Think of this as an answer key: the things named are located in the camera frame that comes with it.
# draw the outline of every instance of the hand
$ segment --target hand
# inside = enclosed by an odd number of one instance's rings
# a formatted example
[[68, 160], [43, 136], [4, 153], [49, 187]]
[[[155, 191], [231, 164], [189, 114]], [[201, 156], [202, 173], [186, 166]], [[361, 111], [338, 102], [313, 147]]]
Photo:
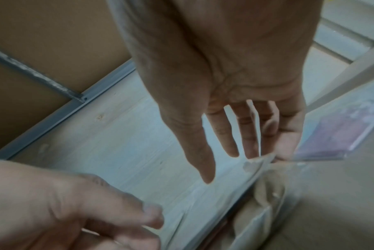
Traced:
[[224, 112], [236, 114], [247, 158], [290, 159], [304, 122], [302, 67], [322, 0], [109, 0], [163, 121], [205, 182], [215, 175], [202, 115], [224, 150], [239, 155]]
[[159, 250], [144, 225], [162, 227], [161, 207], [99, 177], [0, 161], [0, 250]]

